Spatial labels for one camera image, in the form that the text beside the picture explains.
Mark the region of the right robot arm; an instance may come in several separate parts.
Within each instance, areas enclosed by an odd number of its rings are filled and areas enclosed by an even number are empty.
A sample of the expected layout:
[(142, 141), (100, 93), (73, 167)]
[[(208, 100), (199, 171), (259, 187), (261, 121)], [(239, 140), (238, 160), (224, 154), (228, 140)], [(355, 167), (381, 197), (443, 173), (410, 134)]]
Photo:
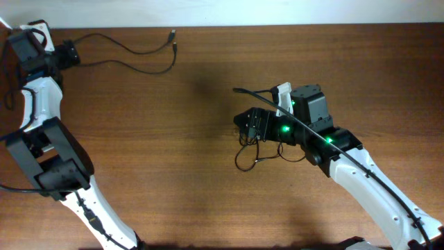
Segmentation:
[(233, 119), (243, 147), (259, 142), (300, 146), (304, 158), (344, 188), (378, 225), (392, 249), (442, 249), (443, 224), (411, 201), (377, 166), (363, 144), (333, 124), (319, 85), (283, 83), (262, 91), (235, 89), (269, 104)]

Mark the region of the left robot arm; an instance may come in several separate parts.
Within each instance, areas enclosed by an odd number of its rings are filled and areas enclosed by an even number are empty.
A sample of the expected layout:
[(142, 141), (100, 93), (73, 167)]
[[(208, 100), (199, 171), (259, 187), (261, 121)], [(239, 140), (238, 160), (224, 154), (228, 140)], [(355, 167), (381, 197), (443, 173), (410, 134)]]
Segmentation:
[(7, 44), (18, 58), (18, 89), (24, 118), (18, 131), (5, 136), (6, 148), (32, 187), (70, 209), (103, 249), (143, 249), (136, 232), (106, 201), (96, 183), (86, 150), (60, 119), (61, 70), (80, 60), (72, 41), (53, 46), (47, 31), (27, 26)]

